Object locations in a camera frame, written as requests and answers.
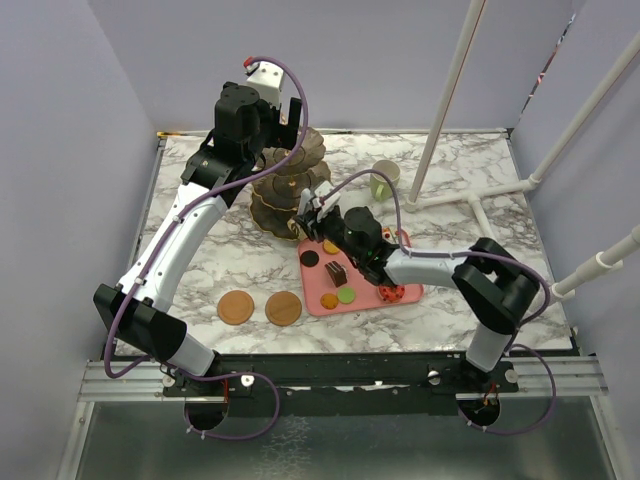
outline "food item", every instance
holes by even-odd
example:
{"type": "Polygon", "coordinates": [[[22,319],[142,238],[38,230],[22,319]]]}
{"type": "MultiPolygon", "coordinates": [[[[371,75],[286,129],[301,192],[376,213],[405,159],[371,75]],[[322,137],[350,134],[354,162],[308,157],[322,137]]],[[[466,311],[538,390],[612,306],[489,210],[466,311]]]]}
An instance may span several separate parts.
{"type": "Polygon", "coordinates": [[[356,291],[351,287],[342,287],[338,290],[338,300],[340,303],[348,305],[356,299],[356,291]]]}
{"type": "Polygon", "coordinates": [[[378,287],[378,293],[382,300],[388,303],[398,303],[404,297],[405,288],[404,285],[398,285],[395,287],[378,287]]]}
{"type": "Polygon", "coordinates": [[[322,249],[327,252],[329,255],[335,255],[336,253],[340,253],[340,249],[336,247],[329,240],[325,240],[322,242],[322,249]]]}
{"type": "Polygon", "coordinates": [[[313,250],[307,250],[300,255],[300,263],[305,267],[315,267],[320,261],[320,255],[313,250]]]}
{"type": "Polygon", "coordinates": [[[333,293],[325,293],[322,297],[320,297],[320,305],[322,305],[327,310],[333,310],[338,306],[339,300],[333,293]]]}
{"type": "Polygon", "coordinates": [[[324,268],[327,269],[331,281],[336,287],[340,287],[347,283],[347,269],[340,265],[338,262],[329,262],[324,268]]]}

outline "small cup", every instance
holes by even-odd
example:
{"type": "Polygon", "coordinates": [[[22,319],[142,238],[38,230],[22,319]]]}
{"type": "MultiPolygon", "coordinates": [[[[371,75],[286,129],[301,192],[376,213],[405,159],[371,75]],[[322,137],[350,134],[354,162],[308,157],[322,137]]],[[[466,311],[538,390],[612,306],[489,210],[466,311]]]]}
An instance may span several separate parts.
{"type": "MultiPolygon", "coordinates": [[[[391,160],[379,160],[374,163],[371,168],[386,174],[387,177],[391,179],[393,186],[398,186],[398,182],[400,181],[400,167],[396,162],[392,162],[391,160]]],[[[391,188],[381,176],[371,174],[369,186],[371,187],[371,196],[378,202],[384,202],[391,198],[391,188]]]]}

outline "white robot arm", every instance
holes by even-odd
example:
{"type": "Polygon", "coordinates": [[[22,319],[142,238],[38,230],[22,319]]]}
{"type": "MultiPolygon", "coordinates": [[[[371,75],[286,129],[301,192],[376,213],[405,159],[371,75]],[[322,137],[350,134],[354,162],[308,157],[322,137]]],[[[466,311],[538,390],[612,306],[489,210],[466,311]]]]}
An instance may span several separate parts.
{"type": "Polygon", "coordinates": [[[331,190],[325,182],[314,192],[303,192],[294,221],[307,237],[317,242],[330,240],[374,285],[424,284],[460,290],[480,321],[466,361],[482,372],[493,370],[538,292],[538,280],[513,263],[500,261],[513,257],[489,238],[469,248],[485,257],[454,257],[415,248],[405,251],[383,238],[382,226],[368,208],[352,208],[342,217],[339,194],[328,196],[331,190]]]}

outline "white marble countertop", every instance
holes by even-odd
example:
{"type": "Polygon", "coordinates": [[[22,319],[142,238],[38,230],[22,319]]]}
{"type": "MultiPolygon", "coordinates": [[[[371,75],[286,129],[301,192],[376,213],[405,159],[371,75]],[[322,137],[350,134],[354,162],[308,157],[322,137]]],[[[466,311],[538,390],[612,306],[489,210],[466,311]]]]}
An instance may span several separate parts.
{"type": "MultiPolygon", "coordinates": [[[[201,141],[199,137],[167,139],[141,248],[146,247],[169,211],[184,165],[201,141]]],[[[419,134],[329,134],[325,135],[325,160],[334,184],[377,160],[398,161],[402,168],[399,191],[404,196],[411,187],[425,141],[426,135],[419,134]]],[[[504,135],[448,134],[438,144],[422,196],[517,179],[504,135]]],[[[221,353],[446,351],[469,346],[477,320],[462,296],[447,288],[425,287],[425,295],[417,304],[326,317],[313,317],[303,308],[301,318],[293,325],[283,328],[271,324],[264,308],[273,293],[288,290],[303,299],[297,244],[260,231],[249,214],[249,203],[250,187],[245,187],[195,254],[169,311],[187,322],[191,335],[205,345],[221,353]],[[216,313],[220,297],[234,289],[248,292],[256,307],[251,319],[239,326],[226,325],[216,313]]],[[[340,204],[343,211],[367,205],[381,224],[394,221],[391,200],[380,204],[371,199],[368,176],[343,190],[340,204]]],[[[496,239],[514,257],[550,279],[524,196],[492,197],[482,204],[496,239]]],[[[403,210],[402,220],[417,247],[462,249],[481,236],[467,204],[415,213],[403,210]]],[[[562,307],[555,305],[524,327],[518,341],[537,349],[569,349],[569,335],[562,307]]],[[[132,354],[135,350],[119,342],[116,353],[132,354]]]]}

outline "chocolate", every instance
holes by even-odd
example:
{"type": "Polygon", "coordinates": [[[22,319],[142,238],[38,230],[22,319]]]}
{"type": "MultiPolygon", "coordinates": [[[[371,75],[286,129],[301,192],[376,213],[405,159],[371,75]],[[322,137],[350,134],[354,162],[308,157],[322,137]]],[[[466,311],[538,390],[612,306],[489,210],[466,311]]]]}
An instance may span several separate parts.
{"type": "Polygon", "coordinates": [[[327,269],[327,273],[329,273],[329,277],[331,277],[334,286],[339,287],[347,283],[347,269],[338,262],[329,262],[324,268],[327,269]]]}

